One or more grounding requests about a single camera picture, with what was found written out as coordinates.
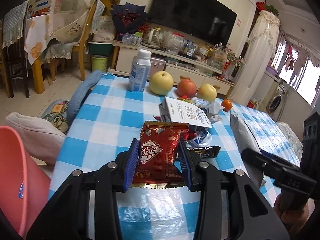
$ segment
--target tile floor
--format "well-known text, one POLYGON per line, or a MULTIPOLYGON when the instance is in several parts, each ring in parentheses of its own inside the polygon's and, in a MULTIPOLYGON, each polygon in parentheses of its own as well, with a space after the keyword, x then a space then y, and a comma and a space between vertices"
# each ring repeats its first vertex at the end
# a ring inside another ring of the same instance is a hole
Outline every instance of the tile floor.
MULTIPOLYGON (((91 72, 85 69, 85 75, 88 77, 91 72)), ((4 125, 5 118, 12 112, 18 112, 23 115, 40 117, 47 107, 58 99, 70 100, 76 88, 81 84, 80 71, 78 67, 68 66, 65 72, 56 74, 56 80, 51 86, 48 81, 44 81, 45 92, 37 94, 34 91, 33 79, 29 80, 30 97, 26 98, 22 82, 17 81, 17 87, 14 88, 14 97, 8 98, 4 89, 0 89, 0 125, 4 125)), ((33 158, 37 164, 45 162, 33 158)))

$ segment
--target washing machine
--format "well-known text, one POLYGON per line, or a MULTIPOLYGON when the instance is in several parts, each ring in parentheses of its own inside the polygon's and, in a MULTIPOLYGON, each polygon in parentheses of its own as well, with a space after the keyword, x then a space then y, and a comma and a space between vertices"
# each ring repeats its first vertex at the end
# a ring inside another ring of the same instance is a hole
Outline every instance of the washing machine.
POLYGON ((266 113, 270 116, 281 106, 284 96, 286 94, 285 88, 282 84, 279 84, 276 91, 273 93, 271 100, 266 107, 266 113))
POLYGON ((259 86, 252 96, 252 100, 258 102, 257 110, 268 113, 267 106, 276 96, 280 81, 269 72, 265 71, 259 86))

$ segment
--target pink plastic basket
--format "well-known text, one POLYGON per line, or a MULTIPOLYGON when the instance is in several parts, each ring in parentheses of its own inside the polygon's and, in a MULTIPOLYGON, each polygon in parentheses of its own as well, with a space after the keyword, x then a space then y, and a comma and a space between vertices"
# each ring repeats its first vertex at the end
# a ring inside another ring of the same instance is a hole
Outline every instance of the pink plastic basket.
POLYGON ((8 126, 0 126, 0 178, 0 207, 25 239, 47 203, 50 178, 25 152, 18 133, 8 126))

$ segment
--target red snack packet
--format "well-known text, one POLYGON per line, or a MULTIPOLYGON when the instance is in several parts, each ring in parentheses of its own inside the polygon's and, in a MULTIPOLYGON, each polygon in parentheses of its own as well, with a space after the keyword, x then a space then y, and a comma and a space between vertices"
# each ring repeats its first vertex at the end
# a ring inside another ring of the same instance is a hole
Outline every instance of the red snack packet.
POLYGON ((173 163, 177 157, 180 133, 188 130, 187 123, 144 123, 133 187, 167 188, 184 185, 182 174, 173 163))

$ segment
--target green bucket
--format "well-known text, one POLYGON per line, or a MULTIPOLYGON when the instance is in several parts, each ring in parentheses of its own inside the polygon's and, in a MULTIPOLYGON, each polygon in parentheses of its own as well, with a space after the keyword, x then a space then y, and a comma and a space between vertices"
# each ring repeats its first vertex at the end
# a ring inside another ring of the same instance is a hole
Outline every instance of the green bucket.
POLYGON ((101 70, 102 72, 107 72, 108 58, 101 55, 91 56, 91 66, 92 71, 101 70))

